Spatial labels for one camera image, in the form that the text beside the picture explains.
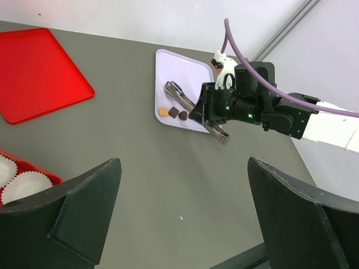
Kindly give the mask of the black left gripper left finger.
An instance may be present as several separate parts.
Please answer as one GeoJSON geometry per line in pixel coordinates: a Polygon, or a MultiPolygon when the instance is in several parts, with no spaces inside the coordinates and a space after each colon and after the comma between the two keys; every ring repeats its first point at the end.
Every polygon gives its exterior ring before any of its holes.
{"type": "Polygon", "coordinates": [[[94,268],[100,263],[121,182],[112,158],[1,207],[1,268],[94,268]]]}

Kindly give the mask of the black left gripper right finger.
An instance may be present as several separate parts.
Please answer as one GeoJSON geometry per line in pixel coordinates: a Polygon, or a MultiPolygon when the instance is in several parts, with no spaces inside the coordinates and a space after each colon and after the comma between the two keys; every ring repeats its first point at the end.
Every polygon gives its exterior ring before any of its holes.
{"type": "Polygon", "coordinates": [[[251,157],[247,173],[272,268],[358,268],[358,202],[251,157]]]}

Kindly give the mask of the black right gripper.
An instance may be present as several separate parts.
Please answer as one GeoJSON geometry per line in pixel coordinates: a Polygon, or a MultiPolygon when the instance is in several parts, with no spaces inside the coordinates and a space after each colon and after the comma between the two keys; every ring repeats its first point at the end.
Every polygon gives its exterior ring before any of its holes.
{"type": "Polygon", "coordinates": [[[234,105],[238,95],[229,89],[216,89],[214,82],[203,83],[199,99],[188,117],[204,126],[218,126],[235,120],[234,105]]]}

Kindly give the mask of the metal tongs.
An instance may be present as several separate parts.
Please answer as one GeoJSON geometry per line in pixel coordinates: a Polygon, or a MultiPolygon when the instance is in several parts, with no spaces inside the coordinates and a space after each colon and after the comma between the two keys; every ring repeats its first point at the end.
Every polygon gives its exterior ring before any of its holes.
{"type": "Polygon", "coordinates": [[[221,145],[225,146],[229,142],[230,135],[221,127],[205,123],[202,119],[199,119],[199,117],[196,119],[194,115],[196,105],[185,95],[178,84],[174,81],[167,81],[164,86],[164,93],[169,99],[179,103],[187,112],[188,118],[202,125],[221,145]]]}

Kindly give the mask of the red chocolate box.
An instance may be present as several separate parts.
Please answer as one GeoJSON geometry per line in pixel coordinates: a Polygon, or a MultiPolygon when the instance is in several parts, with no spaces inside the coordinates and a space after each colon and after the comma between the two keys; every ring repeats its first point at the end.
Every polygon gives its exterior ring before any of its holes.
{"type": "Polygon", "coordinates": [[[1,206],[63,183],[61,177],[1,150],[1,206]]]}

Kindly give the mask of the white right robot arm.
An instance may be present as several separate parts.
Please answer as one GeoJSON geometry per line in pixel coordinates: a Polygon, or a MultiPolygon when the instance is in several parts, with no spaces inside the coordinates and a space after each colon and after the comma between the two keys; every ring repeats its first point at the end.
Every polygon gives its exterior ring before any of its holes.
{"type": "Polygon", "coordinates": [[[358,118],[337,115],[313,105],[329,109],[337,106],[318,98],[290,93],[281,97],[270,92],[244,65],[218,77],[219,85],[204,83],[190,119],[203,126],[215,127],[236,120],[273,130],[283,135],[326,143],[358,152],[358,118]]]}

